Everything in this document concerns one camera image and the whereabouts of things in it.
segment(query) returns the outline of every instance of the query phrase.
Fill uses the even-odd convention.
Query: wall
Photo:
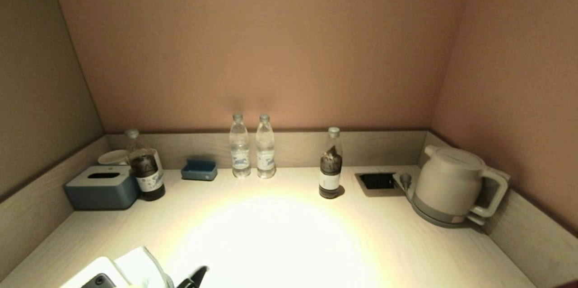
[[[58,0],[0,0],[0,201],[103,134]]]
[[[465,0],[60,0],[106,132],[428,128]]]
[[[578,229],[578,0],[468,0],[433,129]]]

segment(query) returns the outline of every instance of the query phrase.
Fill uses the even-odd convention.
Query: blue tissue box
[[[75,209],[126,209],[140,195],[130,166],[91,166],[64,185]]]
[[[186,160],[181,175],[185,180],[212,181],[217,176],[217,163],[207,160]]]

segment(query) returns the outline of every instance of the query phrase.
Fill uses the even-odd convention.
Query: brown bottle
[[[128,129],[124,133],[131,139],[128,161],[142,191],[142,199],[146,201],[159,199],[165,195],[165,184],[154,159],[154,151],[137,139],[139,136],[137,129]]]
[[[326,152],[322,154],[319,175],[320,196],[332,199],[339,195],[339,177],[343,164],[343,149],[339,140],[339,128],[331,127],[328,131]]]

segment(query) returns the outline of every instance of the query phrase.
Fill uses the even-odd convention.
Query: plastic bottle
[[[339,195],[339,177],[343,164],[343,148],[339,140],[339,128],[331,127],[328,131],[325,152],[321,158],[319,194],[327,199]]]
[[[128,161],[142,191],[142,199],[146,201],[159,199],[165,195],[165,184],[154,158],[154,150],[138,139],[137,129],[128,129],[124,133],[131,139]]]
[[[249,135],[241,113],[233,115],[229,144],[231,145],[231,157],[233,158],[233,175],[235,177],[247,177],[251,173]]]
[[[269,123],[269,115],[259,117],[256,130],[256,174],[262,179],[275,175],[275,136]]]

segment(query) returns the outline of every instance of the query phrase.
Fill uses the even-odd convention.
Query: electric kettle
[[[457,148],[427,146],[430,156],[421,169],[411,198],[413,209],[425,220],[443,227],[457,227],[467,218],[483,225],[496,212],[508,189],[510,176],[486,166],[480,157]],[[497,182],[489,206],[475,205],[482,178]]]

